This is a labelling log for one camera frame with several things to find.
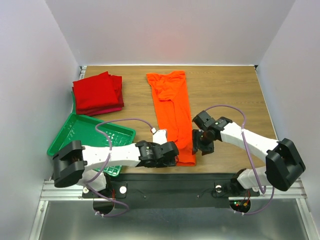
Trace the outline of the orange t shirt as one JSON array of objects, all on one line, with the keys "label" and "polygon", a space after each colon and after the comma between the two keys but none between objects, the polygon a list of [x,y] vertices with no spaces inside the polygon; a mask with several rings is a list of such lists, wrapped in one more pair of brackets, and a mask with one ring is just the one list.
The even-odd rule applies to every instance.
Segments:
[{"label": "orange t shirt", "polygon": [[167,130],[167,140],[178,148],[178,166],[194,167],[196,156],[193,154],[192,119],[184,71],[168,74],[148,73],[151,94],[160,129]]}]

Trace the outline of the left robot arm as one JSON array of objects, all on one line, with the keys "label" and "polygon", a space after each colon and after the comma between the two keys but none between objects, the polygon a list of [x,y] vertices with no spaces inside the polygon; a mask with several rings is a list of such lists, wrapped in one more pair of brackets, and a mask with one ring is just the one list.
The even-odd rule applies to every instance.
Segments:
[{"label": "left robot arm", "polygon": [[114,166],[174,167],[178,155],[179,150],[172,141],[163,144],[140,141],[125,146],[94,147],[75,140],[53,157],[54,186],[89,185],[100,197],[106,197],[111,193],[111,184],[96,169]]}]

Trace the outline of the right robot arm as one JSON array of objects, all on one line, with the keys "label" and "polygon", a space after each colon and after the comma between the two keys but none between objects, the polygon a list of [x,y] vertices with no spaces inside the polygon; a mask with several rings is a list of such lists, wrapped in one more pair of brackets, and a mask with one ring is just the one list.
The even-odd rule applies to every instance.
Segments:
[{"label": "right robot arm", "polygon": [[241,169],[232,176],[229,189],[242,195],[249,189],[272,186],[285,192],[306,170],[293,141],[270,139],[239,126],[231,119],[214,119],[205,110],[193,118],[198,127],[192,130],[192,152],[208,155],[214,152],[214,141],[232,144],[265,162],[264,167]]}]

